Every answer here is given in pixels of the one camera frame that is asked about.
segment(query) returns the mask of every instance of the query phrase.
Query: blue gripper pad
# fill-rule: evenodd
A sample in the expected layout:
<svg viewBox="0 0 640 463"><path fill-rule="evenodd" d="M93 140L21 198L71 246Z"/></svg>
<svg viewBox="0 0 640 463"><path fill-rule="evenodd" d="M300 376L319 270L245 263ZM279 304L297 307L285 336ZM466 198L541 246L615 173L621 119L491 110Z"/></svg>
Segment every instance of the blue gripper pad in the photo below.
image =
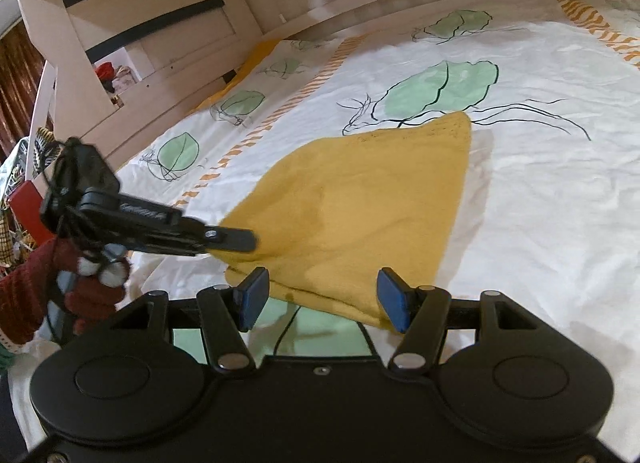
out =
<svg viewBox="0 0 640 463"><path fill-rule="evenodd" d="M411 314L416 299L415 290L391 268L383 268L378 272L376 292L378 301L391 324L399 333L405 333L411 325Z"/></svg>
<svg viewBox="0 0 640 463"><path fill-rule="evenodd" d="M256 268L235 290L240 292L240 331L254 327L269 298L269 271Z"/></svg>

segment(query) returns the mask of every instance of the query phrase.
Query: wooden bed frame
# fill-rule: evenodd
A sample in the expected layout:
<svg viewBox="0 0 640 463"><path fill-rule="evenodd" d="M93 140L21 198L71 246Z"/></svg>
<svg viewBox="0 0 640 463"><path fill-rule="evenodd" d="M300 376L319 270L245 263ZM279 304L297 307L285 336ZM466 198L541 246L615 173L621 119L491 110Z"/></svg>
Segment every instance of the wooden bed frame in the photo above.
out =
<svg viewBox="0 0 640 463"><path fill-rule="evenodd" d="M18 1L29 35L47 59L33 126L46 119L48 109L58 139L79 136L95 143L117 168L222 88L222 76L238 68L260 40L362 34L487 0L438 0L329 32L323 28L335 17L381 0L331 0L289 21L280 16L283 24L267 32L248 0L220 0L221 8L127 43L143 78L116 104L94 74L87 51L159 16L214 1L81 0L68 8L63 0Z"/></svg>

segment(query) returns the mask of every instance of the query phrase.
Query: dark red curtain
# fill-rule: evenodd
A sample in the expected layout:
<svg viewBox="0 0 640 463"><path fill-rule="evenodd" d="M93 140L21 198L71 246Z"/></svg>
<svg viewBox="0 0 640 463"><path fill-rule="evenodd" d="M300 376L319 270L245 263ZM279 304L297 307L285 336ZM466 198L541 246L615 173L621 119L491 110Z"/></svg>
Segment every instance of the dark red curtain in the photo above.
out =
<svg viewBox="0 0 640 463"><path fill-rule="evenodd" d="M20 21L0 40L0 163L29 135L43 67L44 58Z"/></svg>

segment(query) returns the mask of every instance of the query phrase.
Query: yellow towel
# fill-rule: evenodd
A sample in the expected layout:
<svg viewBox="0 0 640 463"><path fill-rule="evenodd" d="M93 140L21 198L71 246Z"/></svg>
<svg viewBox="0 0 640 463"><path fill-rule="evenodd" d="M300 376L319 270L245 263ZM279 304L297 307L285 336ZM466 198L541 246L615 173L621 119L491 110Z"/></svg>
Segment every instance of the yellow towel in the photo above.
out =
<svg viewBox="0 0 640 463"><path fill-rule="evenodd" d="M412 286L433 283L469 146L463 112L313 141L276 163L222 221L252 229L258 249L211 253L229 264L230 284L265 266L272 297L389 327L378 270L390 266Z"/></svg>

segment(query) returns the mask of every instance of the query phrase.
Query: white duvet cover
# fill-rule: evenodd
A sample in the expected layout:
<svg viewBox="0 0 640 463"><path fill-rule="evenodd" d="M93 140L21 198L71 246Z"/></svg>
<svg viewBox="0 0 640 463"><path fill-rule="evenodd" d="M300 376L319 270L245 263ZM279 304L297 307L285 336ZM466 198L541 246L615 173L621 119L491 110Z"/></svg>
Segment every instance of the white duvet cover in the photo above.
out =
<svg viewBox="0 0 640 463"><path fill-rule="evenodd" d="M467 299L498 289L598 357L616 386L600 437L634 459L640 72L628 53L636 41L607 46L604 23L580 27L598 15L588 7L576 15L582 7L571 2L476 5L364 38L282 42L218 104L125 166L123 191L217 223L305 143L466 110L474 124L465 191L435 283ZM134 296L164 289L183 299L224 281L225 266L208 255L134 259ZM274 329L294 311L270 302L247 336L254 354L270 352ZM309 313L296 318L285 352L364 354L349 321ZM346 340L313 343L317 328ZM370 331L388 359L397 335ZM446 352L469 341L450 335Z"/></svg>

